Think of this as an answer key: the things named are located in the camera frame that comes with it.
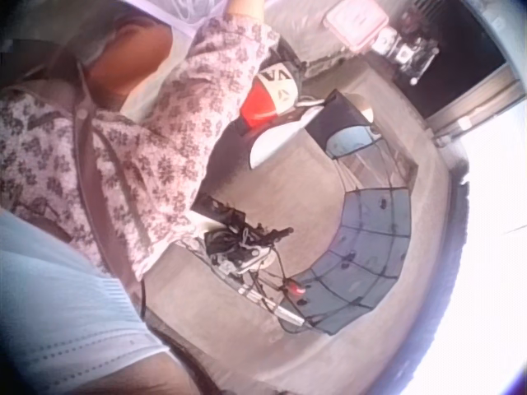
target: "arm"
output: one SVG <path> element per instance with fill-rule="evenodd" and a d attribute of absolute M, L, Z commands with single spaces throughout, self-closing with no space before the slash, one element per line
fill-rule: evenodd
<path fill-rule="evenodd" d="M 238 117 L 260 63 L 278 39 L 258 22 L 263 0 L 233 0 L 228 12 L 196 34 L 189 56 L 166 79 L 143 124 L 152 131 L 145 151 L 155 161 L 145 185 L 149 191 L 163 190 L 164 196 L 154 200 L 167 215 L 181 217 L 190 209 L 217 139 Z"/>

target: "red object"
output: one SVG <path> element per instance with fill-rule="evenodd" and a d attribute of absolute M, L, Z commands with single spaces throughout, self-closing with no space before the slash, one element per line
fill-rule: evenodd
<path fill-rule="evenodd" d="M 241 106 L 240 114 L 251 129 L 262 126 L 278 116 L 273 98 L 258 78 L 254 79 L 253 87 Z"/>
<path fill-rule="evenodd" d="M 293 280 L 286 280 L 286 288 L 296 296 L 302 296 L 305 294 L 305 288 Z"/>

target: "hand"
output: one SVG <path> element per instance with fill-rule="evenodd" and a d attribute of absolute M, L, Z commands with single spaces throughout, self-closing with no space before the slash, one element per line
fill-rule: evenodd
<path fill-rule="evenodd" d="M 264 22 L 264 3 L 264 0 L 230 0 L 226 13 L 249 16 Z"/>

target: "cable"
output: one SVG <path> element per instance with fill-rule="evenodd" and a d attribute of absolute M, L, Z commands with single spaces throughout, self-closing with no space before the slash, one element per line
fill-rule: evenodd
<path fill-rule="evenodd" d="M 145 281 L 141 280 L 141 313 L 139 317 L 144 321 L 145 315 L 147 315 L 147 288 L 145 287 Z"/>

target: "woman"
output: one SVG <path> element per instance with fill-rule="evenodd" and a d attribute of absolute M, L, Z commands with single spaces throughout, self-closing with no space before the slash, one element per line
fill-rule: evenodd
<path fill-rule="evenodd" d="M 278 39 L 263 24 L 263 16 L 264 0 L 231 0 L 224 17 L 211 19 L 198 31 L 188 57 L 166 79 L 140 125 L 115 112 L 96 111 L 96 168 L 111 225 L 126 246 L 138 280 L 170 243 L 192 232 L 185 214 L 208 157 L 237 117 L 260 63 Z M 111 45 L 112 50 L 118 52 L 119 46 Z M 126 95 L 140 80 L 109 88 L 109 78 L 100 71 L 105 62 L 103 56 L 88 73 L 94 97 L 104 89 Z M 124 61 L 123 68 L 130 62 Z M 149 67 L 142 68 L 142 73 L 148 72 Z M 34 95 L 8 91 L 0 96 L 0 205 L 32 223 L 35 218 L 52 221 L 75 249 L 102 267 L 79 194 L 72 130 L 71 118 Z M 112 152 L 124 170 L 126 188 Z"/>

